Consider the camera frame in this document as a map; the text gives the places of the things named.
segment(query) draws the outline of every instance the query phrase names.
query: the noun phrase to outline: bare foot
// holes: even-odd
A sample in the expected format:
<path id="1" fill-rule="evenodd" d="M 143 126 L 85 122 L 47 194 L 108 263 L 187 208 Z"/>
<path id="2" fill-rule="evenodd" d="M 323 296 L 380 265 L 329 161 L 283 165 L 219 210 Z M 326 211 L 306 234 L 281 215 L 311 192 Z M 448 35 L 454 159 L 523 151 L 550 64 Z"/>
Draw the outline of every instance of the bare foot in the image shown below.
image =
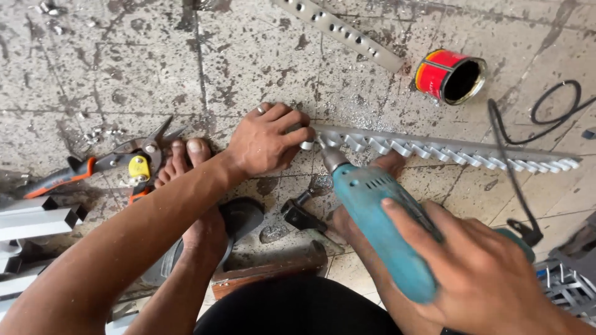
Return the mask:
<path id="1" fill-rule="evenodd" d="M 156 188 L 164 186 L 191 170 L 186 161 L 187 153 L 193 168 L 211 158 L 209 146 L 202 139 L 191 138 L 186 146 L 182 140 L 177 139 L 172 143 L 172 155 L 167 158 L 166 165 L 158 174 L 158 180 L 155 181 Z M 201 247 L 207 247 L 208 251 L 215 252 L 215 256 L 219 255 L 219 259 L 221 259 L 228 245 L 228 236 L 219 209 L 216 206 L 211 207 L 186 230 L 182 235 L 182 241 L 185 251 L 197 249 L 201 244 Z"/>
<path id="2" fill-rule="evenodd" d="M 371 166 L 378 166 L 387 171 L 394 178 L 398 178 L 406 165 L 406 158 L 400 155 L 397 151 L 392 150 L 385 156 L 378 157 L 370 163 Z M 352 236 L 362 235 L 360 229 L 356 226 L 346 208 L 341 205 L 333 212 L 333 220 L 331 222 L 331 229 L 335 230 L 348 243 L 352 240 Z"/>

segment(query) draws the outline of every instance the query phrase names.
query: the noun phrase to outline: hand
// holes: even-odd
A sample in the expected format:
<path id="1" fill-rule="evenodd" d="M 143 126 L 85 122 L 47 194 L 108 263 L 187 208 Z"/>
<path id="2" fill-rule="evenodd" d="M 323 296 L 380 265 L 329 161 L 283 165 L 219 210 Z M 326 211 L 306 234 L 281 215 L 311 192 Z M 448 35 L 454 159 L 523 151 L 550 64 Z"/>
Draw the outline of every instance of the hand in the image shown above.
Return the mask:
<path id="1" fill-rule="evenodd" d="M 396 202 L 382 205 L 440 285 L 434 302 L 410 302 L 422 317 L 478 335 L 558 334 L 568 321 L 542 294 L 533 267 L 509 238 L 428 201 L 424 207 L 445 237 L 439 244 Z"/>
<path id="2" fill-rule="evenodd" d="M 263 115 L 257 109 L 246 114 L 226 149 L 248 177 L 289 168 L 300 151 L 298 145 L 315 137 L 315 130 L 309 127 L 311 118 L 301 111 L 283 103 L 262 103 L 261 107 L 265 110 Z M 297 123 L 303 127 L 285 133 Z"/>

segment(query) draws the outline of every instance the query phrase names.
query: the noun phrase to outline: paint can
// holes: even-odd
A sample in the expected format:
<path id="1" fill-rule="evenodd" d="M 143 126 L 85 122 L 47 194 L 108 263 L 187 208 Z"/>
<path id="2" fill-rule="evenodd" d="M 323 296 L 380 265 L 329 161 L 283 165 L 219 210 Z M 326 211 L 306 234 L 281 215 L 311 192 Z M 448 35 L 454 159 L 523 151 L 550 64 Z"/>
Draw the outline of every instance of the paint can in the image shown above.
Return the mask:
<path id="1" fill-rule="evenodd" d="M 475 96 L 486 81 L 486 61 L 439 49 L 429 53 L 416 70 L 416 88 L 449 105 Z"/>

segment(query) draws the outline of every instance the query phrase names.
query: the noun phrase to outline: drill power cord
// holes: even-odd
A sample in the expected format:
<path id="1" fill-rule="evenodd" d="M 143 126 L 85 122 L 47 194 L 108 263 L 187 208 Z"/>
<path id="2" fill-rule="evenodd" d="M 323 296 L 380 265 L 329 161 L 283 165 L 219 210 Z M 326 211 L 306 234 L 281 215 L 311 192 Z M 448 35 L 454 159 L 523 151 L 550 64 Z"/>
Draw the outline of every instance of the drill power cord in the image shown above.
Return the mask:
<path id="1" fill-rule="evenodd" d="M 571 85 L 575 88 L 575 99 L 574 99 L 571 109 L 567 113 L 561 115 L 560 117 L 558 117 L 556 119 L 547 120 L 547 121 L 538 120 L 536 118 L 536 113 L 538 112 L 538 108 L 540 108 L 542 103 L 551 94 L 553 94 L 556 90 L 558 90 L 559 88 L 566 86 L 566 85 Z M 536 104 L 534 104 L 534 106 L 532 107 L 531 112 L 530 112 L 530 120 L 535 125 L 553 125 L 553 126 L 550 127 L 549 129 L 547 129 L 537 135 L 534 135 L 528 139 L 525 139 L 523 141 L 513 141 L 507 135 L 507 132 L 505 131 L 505 125 L 503 124 L 501 112 L 499 111 L 496 101 L 493 99 L 488 100 L 489 119 L 491 121 L 491 126 L 493 129 L 493 133 L 495 135 L 496 145 L 499 149 L 499 153 L 501 154 L 503 161 L 507 164 L 507 175 L 509 176 L 511 184 L 513 185 L 513 190 L 516 193 L 517 199 L 520 202 L 522 209 L 526 213 L 528 221 L 530 221 L 530 224 L 532 225 L 532 229 L 528 228 L 523 223 L 521 223 L 517 220 L 514 220 L 514 219 L 507 219 L 507 225 L 509 225 L 514 230 L 519 232 L 521 234 L 522 240 L 530 247 L 536 246 L 538 244 L 538 242 L 540 242 L 542 240 L 544 235 L 542 234 L 540 227 L 538 226 L 538 222 L 536 221 L 536 218 L 534 217 L 534 215 L 532 214 L 532 211 L 530 211 L 530 209 L 526 203 L 526 200 L 523 196 L 522 190 L 519 186 L 519 183 L 517 182 L 517 178 L 515 176 L 515 171 L 513 171 L 513 168 L 511 167 L 511 165 L 508 162 L 508 157 L 505 152 L 505 146 L 502 142 L 501 137 L 505 140 L 505 142 L 507 144 L 511 144 L 511 145 L 521 145 L 521 144 L 530 143 L 532 141 L 536 141 L 537 139 L 539 139 L 539 138 L 545 136 L 546 134 L 552 132 L 553 130 L 557 129 L 562 124 L 564 124 L 567 120 L 569 120 L 575 113 L 585 109 L 586 107 L 588 107 L 592 103 L 594 103 L 594 101 L 596 101 L 596 97 L 591 97 L 584 103 L 580 103 L 581 98 L 582 98 L 582 87 L 579 84 L 579 82 L 577 82 L 576 80 L 566 80 L 564 82 L 560 82 L 560 83 L 556 84 L 555 86 L 551 87 L 544 94 L 542 94 L 542 96 L 537 100 Z"/>

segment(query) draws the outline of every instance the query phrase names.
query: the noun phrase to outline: power drill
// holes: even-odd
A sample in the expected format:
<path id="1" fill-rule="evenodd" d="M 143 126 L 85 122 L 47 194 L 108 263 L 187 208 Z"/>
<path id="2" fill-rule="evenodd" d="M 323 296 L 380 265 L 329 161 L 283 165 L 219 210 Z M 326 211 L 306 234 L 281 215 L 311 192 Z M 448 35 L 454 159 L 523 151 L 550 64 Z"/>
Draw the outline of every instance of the power drill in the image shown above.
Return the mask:
<path id="1" fill-rule="evenodd" d="M 320 139 L 318 142 L 322 147 L 323 164 L 333 178 L 337 198 L 377 252 L 397 287 L 413 302 L 432 302 L 437 282 L 424 259 L 406 243 L 385 214 L 381 200 L 394 199 L 440 243 L 443 241 L 441 232 L 393 176 L 379 167 L 356 167 L 338 148 L 330 147 Z M 532 249 L 520 238 L 507 229 L 496 230 L 514 240 L 528 260 L 534 261 Z"/>

